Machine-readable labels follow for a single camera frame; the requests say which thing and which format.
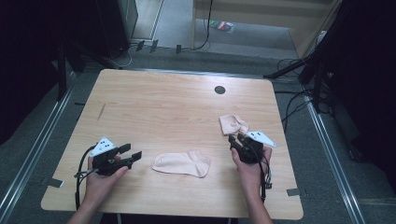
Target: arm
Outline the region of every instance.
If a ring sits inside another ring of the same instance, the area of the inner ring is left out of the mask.
[[[88,169],[92,168],[92,158],[88,160]],[[84,200],[77,212],[67,222],[68,224],[90,223],[97,209],[110,194],[117,181],[125,175],[128,167],[121,167],[112,176],[92,173],[87,176]]]
[[[264,147],[264,156],[268,160],[271,159],[272,149]],[[246,164],[239,160],[238,152],[232,148],[233,161],[236,164],[239,176],[241,177],[242,189],[244,191],[245,200],[247,203],[247,211],[250,220],[253,224],[270,224],[273,221],[268,214],[267,209],[262,203],[260,195],[261,187],[261,170],[259,164]]]

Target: black hole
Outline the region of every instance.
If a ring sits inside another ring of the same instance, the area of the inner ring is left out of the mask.
[[[222,87],[222,86],[217,86],[217,87],[215,88],[215,92],[216,92],[217,94],[223,94],[223,93],[225,92],[225,89],[224,89],[224,87]]]

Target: wood grain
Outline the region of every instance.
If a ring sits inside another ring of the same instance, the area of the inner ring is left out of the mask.
[[[216,86],[226,92],[216,94]],[[143,157],[114,188],[101,211],[247,217],[228,138],[219,125],[219,117],[227,114],[239,115],[251,131],[262,130],[277,143],[271,159],[273,188],[267,190],[265,204],[272,218],[300,219],[300,198],[286,192],[295,189],[296,182],[270,81],[119,70],[101,72],[53,176],[62,179],[64,186],[49,187],[41,205],[48,210],[75,210],[73,175],[79,160],[106,136],[117,146],[132,144],[124,156],[142,150]],[[151,169],[159,154],[189,150],[201,150],[211,159],[204,178]]]

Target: folded sock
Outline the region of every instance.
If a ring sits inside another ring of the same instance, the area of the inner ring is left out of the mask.
[[[248,124],[237,115],[224,115],[219,117],[219,121],[224,135],[248,131]]]
[[[168,174],[206,176],[209,171],[210,159],[201,154],[200,151],[189,151],[184,153],[165,153],[157,156],[152,169]]]

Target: wooden table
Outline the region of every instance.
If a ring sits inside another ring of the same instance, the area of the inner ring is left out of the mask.
[[[335,18],[341,0],[215,0],[211,20],[242,22],[289,28],[299,58],[315,46],[318,35]],[[194,0],[191,47],[194,48],[195,20],[207,20],[210,0]]]
[[[215,93],[217,86],[226,92]],[[126,156],[142,150],[143,157],[117,184],[100,211],[247,217],[228,137],[219,125],[219,117],[228,114],[239,115],[251,131],[262,130],[277,143],[271,159],[273,188],[267,190],[265,204],[272,218],[300,219],[299,196],[290,197],[286,192],[297,186],[270,81],[121,70],[103,70],[99,75],[53,176],[63,180],[64,186],[48,187],[41,206],[76,209],[73,175],[83,152],[106,136],[117,146],[131,143]],[[159,154],[189,150],[201,150],[210,158],[204,178],[151,169]],[[82,199],[85,181],[81,190]]]

